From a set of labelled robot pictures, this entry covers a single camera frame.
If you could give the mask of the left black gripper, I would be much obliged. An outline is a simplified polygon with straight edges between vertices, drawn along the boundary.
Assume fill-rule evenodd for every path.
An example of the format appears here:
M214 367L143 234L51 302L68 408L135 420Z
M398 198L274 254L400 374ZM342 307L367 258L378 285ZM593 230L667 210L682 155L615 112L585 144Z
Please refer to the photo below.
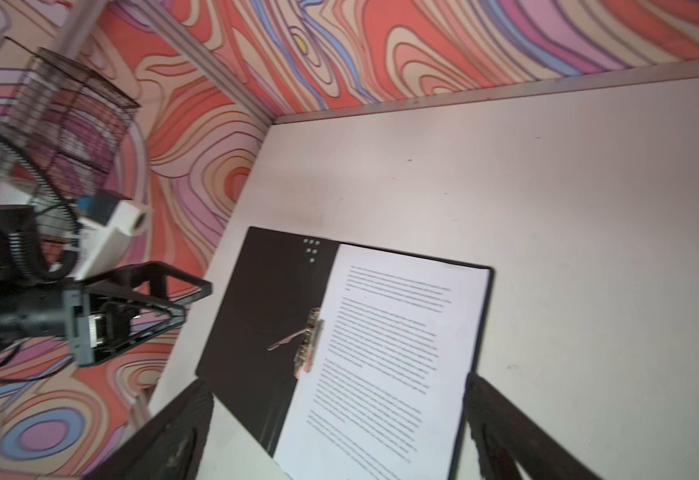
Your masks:
M171 296L169 280L190 287ZM103 364L185 324L186 308L212 293L212 284L172 265L151 261L119 267L62 290L64 338L79 367Z

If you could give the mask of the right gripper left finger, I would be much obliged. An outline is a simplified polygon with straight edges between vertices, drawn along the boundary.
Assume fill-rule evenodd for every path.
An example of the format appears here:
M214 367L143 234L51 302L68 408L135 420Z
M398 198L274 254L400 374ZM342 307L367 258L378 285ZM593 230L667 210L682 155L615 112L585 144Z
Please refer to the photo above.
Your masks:
M125 444L83 476L103 480L194 479L209 432L213 395L194 380Z

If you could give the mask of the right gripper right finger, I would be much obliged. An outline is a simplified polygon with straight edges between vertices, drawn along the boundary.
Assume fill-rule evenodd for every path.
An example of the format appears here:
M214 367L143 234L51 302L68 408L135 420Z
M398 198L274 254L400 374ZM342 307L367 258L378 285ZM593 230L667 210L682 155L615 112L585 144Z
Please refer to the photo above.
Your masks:
M572 456L485 378L465 382L463 412L471 428L485 479L595 479L597 474Z

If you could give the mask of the blue file folder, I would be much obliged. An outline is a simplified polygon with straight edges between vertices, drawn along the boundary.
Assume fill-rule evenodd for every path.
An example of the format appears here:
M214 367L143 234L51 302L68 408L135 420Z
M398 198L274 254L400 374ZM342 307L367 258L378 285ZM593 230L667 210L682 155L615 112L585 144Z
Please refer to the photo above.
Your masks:
M258 227L246 232L197 376L273 459L296 385L295 340L321 306L339 242Z

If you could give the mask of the printed paper sheet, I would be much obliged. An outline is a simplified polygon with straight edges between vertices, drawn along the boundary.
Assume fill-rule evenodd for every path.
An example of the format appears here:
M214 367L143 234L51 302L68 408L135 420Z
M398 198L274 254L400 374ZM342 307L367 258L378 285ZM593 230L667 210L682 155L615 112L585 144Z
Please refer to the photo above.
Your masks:
M291 479L449 479L495 272L340 244L272 457Z

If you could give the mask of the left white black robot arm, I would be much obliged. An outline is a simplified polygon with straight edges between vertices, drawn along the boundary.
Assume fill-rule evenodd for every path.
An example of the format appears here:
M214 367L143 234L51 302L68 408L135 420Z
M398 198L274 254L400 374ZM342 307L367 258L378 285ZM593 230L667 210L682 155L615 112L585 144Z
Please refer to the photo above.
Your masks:
M181 326L188 306L211 294L210 282L155 261L73 279L82 223L70 199L2 134L0 152L36 180L69 236L53 268L42 250L38 211L0 205L0 352L15 358L20 340L59 337L72 362L97 366Z

